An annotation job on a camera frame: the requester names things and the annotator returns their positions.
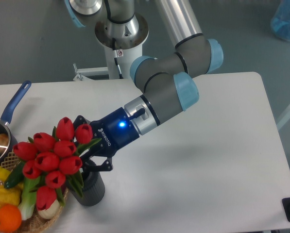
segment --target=white table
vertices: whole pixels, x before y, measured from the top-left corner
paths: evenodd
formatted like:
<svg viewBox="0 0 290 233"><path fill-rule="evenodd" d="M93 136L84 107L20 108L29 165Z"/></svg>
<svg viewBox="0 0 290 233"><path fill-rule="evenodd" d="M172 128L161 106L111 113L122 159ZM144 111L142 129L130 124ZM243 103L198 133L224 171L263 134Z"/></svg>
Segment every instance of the white table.
<svg viewBox="0 0 290 233"><path fill-rule="evenodd" d="M290 170L257 73L194 79L200 100L114 156L103 200L72 195L49 232L233 233L290 228ZM0 85L0 115L19 85ZM129 80L34 83L14 112L18 141L62 117L96 120L141 92Z"/></svg>

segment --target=yellow pepper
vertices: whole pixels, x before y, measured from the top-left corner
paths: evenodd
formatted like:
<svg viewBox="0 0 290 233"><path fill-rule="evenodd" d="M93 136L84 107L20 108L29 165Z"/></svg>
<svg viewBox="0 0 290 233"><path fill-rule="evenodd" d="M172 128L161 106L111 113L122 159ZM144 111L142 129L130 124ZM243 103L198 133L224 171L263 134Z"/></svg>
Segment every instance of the yellow pepper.
<svg viewBox="0 0 290 233"><path fill-rule="evenodd" d="M18 206L20 202L21 191L18 188L5 189L0 185L0 208L5 204Z"/></svg>
<svg viewBox="0 0 290 233"><path fill-rule="evenodd" d="M3 168L0 166L0 180L2 182L5 182L6 179L8 178L8 176L10 175L11 171ZM23 182L20 182L17 186L17 188L19 188L20 190L23 190L24 188L24 183Z"/></svg>

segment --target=black vase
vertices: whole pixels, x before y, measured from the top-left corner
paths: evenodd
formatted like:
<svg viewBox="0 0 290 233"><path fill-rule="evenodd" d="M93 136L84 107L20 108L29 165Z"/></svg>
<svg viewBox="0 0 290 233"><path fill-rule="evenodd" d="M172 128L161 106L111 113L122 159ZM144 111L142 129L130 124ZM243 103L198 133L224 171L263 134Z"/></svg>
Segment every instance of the black vase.
<svg viewBox="0 0 290 233"><path fill-rule="evenodd" d="M86 161L90 165L96 165L92 160ZM82 188L83 197L79 197L73 188L66 182L67 188L74 195L81 205L93 206L99 203L105 194L105 185L99 172L82 173L84 186Z"/></svg>

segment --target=light blue joint cap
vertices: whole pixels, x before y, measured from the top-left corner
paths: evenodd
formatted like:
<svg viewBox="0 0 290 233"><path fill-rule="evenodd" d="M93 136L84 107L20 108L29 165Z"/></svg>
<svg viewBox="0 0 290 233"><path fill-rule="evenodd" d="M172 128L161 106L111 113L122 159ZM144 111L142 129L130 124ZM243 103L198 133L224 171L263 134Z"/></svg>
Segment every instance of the light blue joint cap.
<svg viewBox="0 0 290 233"><path fill-rule="evenodd" d="M67 7L68 13L72 19L72 22L76 25L77 28L84 28L85 25L83 25L77 18L77 16L75 15L75 13L73 12L70 4L69 4L69 0L65 0L65 5Z"/></svg>
<svg viewBox="0 0 290 233"><path fill-rule="evenodd" d="M208 39L209 44L211 45L211 64L208 69L208 73L218 69L223 62L223 51L221 45L215 39Z"/></svg>
<svg viewBox="0 0 290 233"><path fill-rule="evenodd" d="M199 100L199 91L192 78L185 72L174 75L175 86L183 111Z"/></svg>
<svg viewBox="0 0 290 233"><path fill-rule="evenodd" d="M138 57L136 58L132 65L131 65L131 68L130 68L130 76L131 76L131 79L133 80L133 82L135 83L135 75L136 75L136 71L138 69L138 67L140 66L140 64L147 60L147 59L154 59L150 56L141 56L141 57Z"/></svg>

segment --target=saucepan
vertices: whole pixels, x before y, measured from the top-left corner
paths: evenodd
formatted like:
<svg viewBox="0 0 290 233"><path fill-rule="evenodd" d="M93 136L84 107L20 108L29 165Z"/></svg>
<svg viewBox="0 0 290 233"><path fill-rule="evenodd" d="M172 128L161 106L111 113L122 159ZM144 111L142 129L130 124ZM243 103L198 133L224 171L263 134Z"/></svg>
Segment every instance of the saucepan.
<svg viewBox="0 0 290 233"><path fill-rule="evenodd" d="M25 81L20 86L18 91L12 97L10 102L5 107L1 118L0 118L0 163L4 160L4 158L8 155L9 152L12 151L12 148L15 144L17 144L17 140L11 134L8 125L11 123L13 112L15 107L24 97L28 89L32 83L30 81Z"/></svg>

